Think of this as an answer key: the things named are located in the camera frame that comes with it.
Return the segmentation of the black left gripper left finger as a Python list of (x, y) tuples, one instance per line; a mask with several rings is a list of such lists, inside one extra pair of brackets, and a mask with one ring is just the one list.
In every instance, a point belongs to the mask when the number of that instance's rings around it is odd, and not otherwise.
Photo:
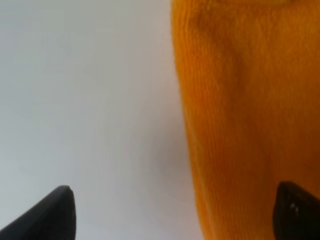
[(0, 230), (2, 240), (74, 240), (76, 205), (72, 189), (61, 185)]

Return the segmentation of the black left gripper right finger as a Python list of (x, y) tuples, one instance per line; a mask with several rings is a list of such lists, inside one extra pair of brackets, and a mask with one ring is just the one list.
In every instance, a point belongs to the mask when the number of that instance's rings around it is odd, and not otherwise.
[(293, 182), (280, 182), (272, 226), (276, 240), (320, 240), (320, 200)]

